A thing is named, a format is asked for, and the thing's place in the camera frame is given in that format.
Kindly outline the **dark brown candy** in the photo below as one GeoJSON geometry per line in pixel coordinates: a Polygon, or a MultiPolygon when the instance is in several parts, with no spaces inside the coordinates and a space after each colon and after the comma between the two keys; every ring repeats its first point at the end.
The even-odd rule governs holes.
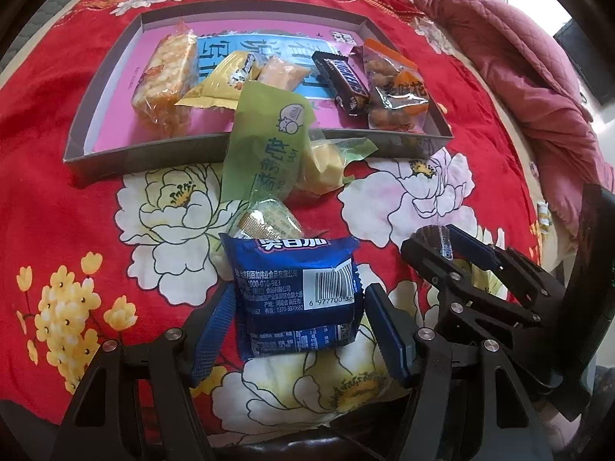
{"type": "Polygon", "coordinates": [[[427,225],[419,228],[414,236],[422,244],[438,252],[448,260],[454,259],[454,249],[451,245],[449,230],[445,226],[427,225]]]}

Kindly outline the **blue biscuit packet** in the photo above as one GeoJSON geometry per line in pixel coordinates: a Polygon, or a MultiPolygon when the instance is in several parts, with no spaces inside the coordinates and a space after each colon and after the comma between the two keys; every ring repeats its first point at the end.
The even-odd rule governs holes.
{"type": "Polygon", "coordinates": [[[356,238],[223,234],[221,240],[233,270],[242,359],[341,348],[356,340],[364,313],[356,238]]]}

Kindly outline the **small gold cake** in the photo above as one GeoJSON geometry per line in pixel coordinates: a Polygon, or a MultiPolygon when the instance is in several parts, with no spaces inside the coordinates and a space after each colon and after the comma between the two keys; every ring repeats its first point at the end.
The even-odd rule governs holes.
{"type": "Polygon", "coordinates": [[[304,232],[283,202],[268,198],[251,202],[229,229],[235,238],[302,238],[304,232]]]}

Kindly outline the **yellow pastry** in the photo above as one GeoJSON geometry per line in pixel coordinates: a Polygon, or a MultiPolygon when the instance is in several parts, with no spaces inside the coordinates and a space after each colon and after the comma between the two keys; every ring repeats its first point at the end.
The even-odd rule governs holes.
{"type": "Polygon", "coordinates": [[[302,152],[295,188],[313,196],[323,196],[343,187],[346,167],[377,151],[369,138],[324,139],[309,142],[302,152]]]}

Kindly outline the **orange peanut snack bag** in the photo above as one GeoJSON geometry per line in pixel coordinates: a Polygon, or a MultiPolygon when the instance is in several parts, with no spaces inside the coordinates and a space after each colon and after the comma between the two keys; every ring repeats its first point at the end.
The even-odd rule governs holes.
{"type": "Polygon", "coordinates": [[[373,38],[364,41],[361,56],[370,93],[369,127],[423,133],[431,99],[416,63],[373,38]]]}

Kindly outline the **brown Snickers bar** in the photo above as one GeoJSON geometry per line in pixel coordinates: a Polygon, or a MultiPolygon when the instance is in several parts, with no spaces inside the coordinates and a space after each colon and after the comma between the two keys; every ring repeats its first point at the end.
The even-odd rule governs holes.
{"type": "Polygon", "coordinates": [[[363,116],[370,97],[349,59],[340,54],[315,51],[312,60],[342,110],[351,117],[363,116]]]}

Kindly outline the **yellow Alpenliebe candy pack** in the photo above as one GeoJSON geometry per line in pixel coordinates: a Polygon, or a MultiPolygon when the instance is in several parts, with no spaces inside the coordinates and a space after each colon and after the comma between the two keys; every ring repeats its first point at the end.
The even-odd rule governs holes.
{"type": "Polygon", "coordinates": [[[261,53],[233,51],[207,78],[191,88],[175,105],[235,110],[245,83],[259,77],[267,60],[268,58],[261,53]]]}

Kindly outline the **orange wafer snack pack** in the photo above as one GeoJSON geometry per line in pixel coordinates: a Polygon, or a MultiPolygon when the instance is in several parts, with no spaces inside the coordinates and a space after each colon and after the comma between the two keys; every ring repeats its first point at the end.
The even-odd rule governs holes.
{"type": "Polygon", "coordinates": [[[294,65],[274,55],[269,58],[259,73],[258,81],[263,85],[293,92],[310,73],[311,70],[308,68],[294,65]]]}

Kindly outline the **rice cracker snack pack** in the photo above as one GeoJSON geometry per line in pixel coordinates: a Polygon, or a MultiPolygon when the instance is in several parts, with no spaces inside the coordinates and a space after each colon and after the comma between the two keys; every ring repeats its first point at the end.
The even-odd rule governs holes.
{"type": "Polygon", "coordinates": [[[191,109],[178,105],[198,79],[198,38],[183,23],[162,38],[132,94],[131,106],[141,126],[156,138],[183,136],[191,123],[191,109]]]}

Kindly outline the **small yellow green packet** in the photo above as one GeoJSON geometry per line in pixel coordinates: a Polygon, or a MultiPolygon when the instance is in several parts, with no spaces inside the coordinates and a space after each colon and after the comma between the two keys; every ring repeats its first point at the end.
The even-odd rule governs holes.
{"type": "Polygon", "coordinates": [[[536,206],[540,231],[542,234],[547,234],[552,227],[552,214],[550,213],[548,204],[545,201],[539,201],[536,206]]]}

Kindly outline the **red floral cloth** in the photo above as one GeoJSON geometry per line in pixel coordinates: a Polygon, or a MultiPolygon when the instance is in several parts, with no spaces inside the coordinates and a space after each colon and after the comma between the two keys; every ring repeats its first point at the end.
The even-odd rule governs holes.
{"type": "MultiPolygon", "coordinates": [[[[1,90],[1,402],[60,423],[107,338],[148,342],[180,325],[222,279],[214,255],[239,206],[214,163],[73,185],[63,150],[85,90],[146,10],[216,0],[80,0],[1,90]]],[[[421,323],[434,290],[400,260],[404,238],[455,224],[487,244],[542,258],[535,206],[487,88],[409,0],[281,0],[374,22],[418,63],[454,137],[424,163],[367,160],[346,188],[293,205],[309,230],[359,238],[356,263],[421,323]]]]}

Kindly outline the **dark television screen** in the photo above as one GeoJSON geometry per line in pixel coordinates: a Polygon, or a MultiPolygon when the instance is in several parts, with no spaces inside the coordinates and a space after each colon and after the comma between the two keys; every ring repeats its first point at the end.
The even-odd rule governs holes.
{"type": "Polygon", "coordinates": [[[568,21],[553,38],[568,55],[578,76],[600,105],[614,100],[614,75],[583,29],[568,21]]]}

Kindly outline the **pink quilted blanket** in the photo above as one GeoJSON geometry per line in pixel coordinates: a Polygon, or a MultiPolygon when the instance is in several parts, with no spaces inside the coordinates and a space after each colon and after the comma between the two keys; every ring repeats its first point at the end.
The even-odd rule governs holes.
{"type": "Polygon", "coordinates": [[[501,0],[413,1],[446,29],[516,118],[535,154],[546,201],[576,234],[584,186],[612,191],[614,169],[600,151],[564,50],[501,0]]]}

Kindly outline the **grey shallow box tray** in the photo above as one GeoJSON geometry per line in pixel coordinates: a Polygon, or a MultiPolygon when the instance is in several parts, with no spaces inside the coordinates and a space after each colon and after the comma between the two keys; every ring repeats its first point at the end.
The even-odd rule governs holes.
{"type": "Polygon", "coordinates": [[[452,137],[423,93],[374,123],[362,49],[368,18],[306,3],[197,2],[136,17],[82,98],[63,160],[83,181],[187,163],[248,163],[266,181],[297,169],[312,139],[426,159],[452,137]]]}

